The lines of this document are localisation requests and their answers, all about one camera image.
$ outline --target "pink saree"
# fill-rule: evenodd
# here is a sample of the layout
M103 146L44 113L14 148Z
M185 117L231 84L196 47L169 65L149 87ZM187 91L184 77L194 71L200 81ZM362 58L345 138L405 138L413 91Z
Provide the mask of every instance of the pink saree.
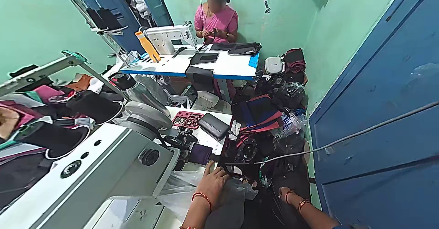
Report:
M212 31L214 28L232 32L238 29L238 14L228 5L220 12L213 14L211 17L206 16L203 6L200 5L195 13L195 30ZM227 42L227 40L220 37L213 39L214 43Z

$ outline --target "yellow bottle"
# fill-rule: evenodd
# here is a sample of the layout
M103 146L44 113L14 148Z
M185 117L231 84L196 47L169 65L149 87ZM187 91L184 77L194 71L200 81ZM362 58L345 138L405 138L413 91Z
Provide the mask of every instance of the yellow bottle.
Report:
M155 50L154 46L151 44L151 42L146 39L146 37L143 35L142 32L136 32L135 33L137 38L140 41L140 44L142 45L143 49L148 53L149 57L152 59L152 62L158 63L161 58L158 55L157 51Z

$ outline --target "blue door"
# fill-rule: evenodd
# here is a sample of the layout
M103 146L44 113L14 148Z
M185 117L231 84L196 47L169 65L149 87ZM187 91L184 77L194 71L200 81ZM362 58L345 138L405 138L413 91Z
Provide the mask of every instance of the blue door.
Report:
M145 50L140 45L139 40L135 36L140 25L134 14L131 12L125 0L83 0L91 9L99 10L100 7L111 10L122 26L128 26L122 30L123 36L113 35L113 39L126 51L136 50L140 54Z
M157 26L174 25L163 0L145 0L145 3Z
M310 118L313 148L439 100L439 0L396 0ZM439 107L314 154L343 224L439 228Z

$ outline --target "red tray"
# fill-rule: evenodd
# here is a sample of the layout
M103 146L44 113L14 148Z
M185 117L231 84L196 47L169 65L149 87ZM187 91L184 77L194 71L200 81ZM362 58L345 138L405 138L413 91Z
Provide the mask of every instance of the red tray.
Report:
M172 122L176 126L184 126L188 129L197 129L199 127L198 121L204 116L204 114L196 114L191 112L180 111L175 115Z

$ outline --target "charging cable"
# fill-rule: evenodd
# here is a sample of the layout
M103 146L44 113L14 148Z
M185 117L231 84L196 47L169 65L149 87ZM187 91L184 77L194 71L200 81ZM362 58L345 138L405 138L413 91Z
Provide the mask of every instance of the charging cable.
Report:
M359 132L357 132L357 133L351 134L351 135L349 135L349 136L347 136L347 137L343 137L343 138L341 138L341 139L338 139L337 141L334 141L334 142L331 142L331 143L329 143L329 144L326 144L326 145L323 146L323 147L320 147L320 148L317 148L317 149L313 149L313 150L310 150L310 151L305 151L305 152L301 152L301 153L292 153L292 154L282 155L282 156L275 157L275 158L273 158L273 159L269 159L269 160L261 161L261 162L255 162L255 163L226 163L225 165L250 165L250 164L256 164L256 165L257 165L257 164L264 164L264 163L267 163L267 162L270 162L270 161L273 161L273 160L282 159L282 158L285 158L285 157L296 156L296 155L302 155L302 154L307 154L307 153L312 153L312 152L320 151L320 150L323 150L323 149L325 149L325 148L331 147L331 146L333 146L333 145L335 145L335 144L337 144L337 143L340 143L340 142L346 141L346 140L348 140L348 139L354 138L354 137L356 137L356 136L359 136L359 135L362 135L362 134L368 133L368 132L370 132L370 131L373 131L373 130L375 130L376 128L379 128L379 127L381 127L381 126L388 125L388 124L393 123L393 122L395 122L395 121L398 121L398 120L400 120L400 119L407 118L407 117L409 117L409 116L411 116L411 115L414 115L414 114L420 113L420 112L422 112L422 111L425 111L425 110L427 110L427 109L429 109L429 108L432 108L432 107L435 107L435 106L437 106L437 105L439 105L439 101L436 101L436 102L433 102L433 103L427 104L427 105L425 105L425 106L423 106L423 107L417 108L417 109L415 109L415 110L413 110L413 111L410 111L410 112L408 112L408 113L405 113L405 114L399 115L399 116L397 116L397 117L391 118L391 119L386 120L386 121L384 121L384 122L381 122L381 123L379 123L379 124L377 124L377 125L374 125L374 126L372 126L372 127L369 127L369 128L367 128L367 129L364 129L364 130L359 131Z

